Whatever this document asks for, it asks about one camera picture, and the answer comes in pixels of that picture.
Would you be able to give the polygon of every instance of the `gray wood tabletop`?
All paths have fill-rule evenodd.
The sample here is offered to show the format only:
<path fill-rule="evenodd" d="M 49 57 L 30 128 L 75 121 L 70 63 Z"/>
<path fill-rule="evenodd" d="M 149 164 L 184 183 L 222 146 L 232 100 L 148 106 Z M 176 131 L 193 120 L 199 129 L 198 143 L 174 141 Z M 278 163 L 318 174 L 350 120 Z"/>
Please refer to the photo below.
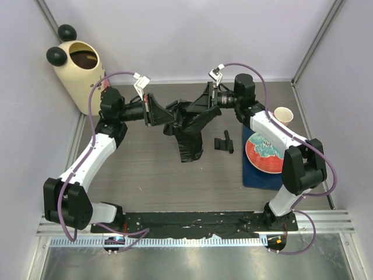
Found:
<path fill-rule="evenodd" d="M 206 84 L 149 85 L 157 101 L 166 106 L 174 100 L 194 101 Z M 128 102 L 136 95 L 133 86 L 116 86 Z M 289 128 L 306 136 L 289 82 L 268 83 L 269 108 L 288 107 L 294 113 Z M 264 103 L 263 86 L 256 84 L 257 99 Z M 203 155 L 181 163 L 176 139 L 163 135 L 163 126 L 146 127 L 143 121 L 128 122 L 128 132 L 118 150 L 103 164 L 89 188 L 91 202 L 112 202 L 124 211 L 238 211 L 263 210 L 276 191 L 242 185 L 242 124 L 233 110 L 222 109 L 202 131 Z M 228 130 L 234 153 L 214 150 L 214 138 Z M 79 153 L 91 137 L 85 123 Z M 319 186 L 316 192 L 323 192 Z M 307 198 L 298 209 L 330 209 L 327 199 Z"/>

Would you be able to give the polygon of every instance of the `blue tray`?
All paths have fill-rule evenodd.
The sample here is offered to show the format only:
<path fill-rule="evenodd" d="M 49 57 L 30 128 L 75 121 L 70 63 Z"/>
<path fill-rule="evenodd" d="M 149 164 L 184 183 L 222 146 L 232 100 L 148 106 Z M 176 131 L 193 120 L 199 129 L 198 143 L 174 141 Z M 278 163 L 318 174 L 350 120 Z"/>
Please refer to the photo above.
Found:
<path fill-rule="evenodd" d="M 248 188 L 261 188 L 278 191 L 282 186 L 281 174 L 269 174 L 260 171 L 251 164 L 246 156 L 245 146 L 253 130 L 244 126 L 242 130 L 242 184 Z"/>

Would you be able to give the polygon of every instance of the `black ball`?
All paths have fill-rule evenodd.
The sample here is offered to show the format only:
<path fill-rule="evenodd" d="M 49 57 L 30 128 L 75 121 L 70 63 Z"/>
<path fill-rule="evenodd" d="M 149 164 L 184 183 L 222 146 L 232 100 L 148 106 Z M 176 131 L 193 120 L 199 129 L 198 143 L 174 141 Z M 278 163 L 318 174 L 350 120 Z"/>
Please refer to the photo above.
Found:
<path fill-rule="evenodd" d="M 68 24 L 63 24 L 58 28 L 58 37 L 64 41 L 74 41 L 77 38 L 76 30 Z"/>
<path fill-rule="evenodd" d="M 47 60 L 53 66 L 63 66 L 68 60 L 68 56 L 65 51 L 59 47 L 51 47 L 47 51 Z"/>

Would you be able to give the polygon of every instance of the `red plate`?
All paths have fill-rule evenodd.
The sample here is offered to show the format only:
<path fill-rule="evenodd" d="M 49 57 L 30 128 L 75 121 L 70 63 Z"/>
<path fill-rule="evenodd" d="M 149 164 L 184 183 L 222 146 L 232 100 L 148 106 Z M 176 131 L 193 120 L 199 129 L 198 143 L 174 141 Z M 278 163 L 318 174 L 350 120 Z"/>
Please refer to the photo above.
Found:
<path fill-rule="evenodd" d="M 246 156 L 257 169 L 265 173 L 282 172 L 284 155 L 259 133 L 252 134 L 246 142 Z"/>

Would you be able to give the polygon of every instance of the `white wall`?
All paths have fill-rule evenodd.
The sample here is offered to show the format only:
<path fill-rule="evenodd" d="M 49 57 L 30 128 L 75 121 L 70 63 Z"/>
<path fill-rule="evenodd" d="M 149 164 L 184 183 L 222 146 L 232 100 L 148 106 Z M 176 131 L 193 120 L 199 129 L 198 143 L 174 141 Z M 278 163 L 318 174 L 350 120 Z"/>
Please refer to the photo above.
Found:
<path fill-rule="evenodd" d="M 373 2 L 346 1 L 298 84 L 307 119 L 339 183 L 333 195 L 347 209 L 367 260 L 373 259 Z"/>
<path fill-rule="evenodd" d="M 228 62 L 290 80 L 333 0 L 46 2 L 59 24 L 97 48 L 107 72 L 187 81 L 210 79 L 213 67 Z M 224 73 L 232 79 L 237 70 Z"/>
<path fill-rule="evenodd" d="M 66 164 L 78 110 L 45 58 L 56 46 L 34 1 L 0 9 L 0 273 L 25 279 L 43 183 Z"/>

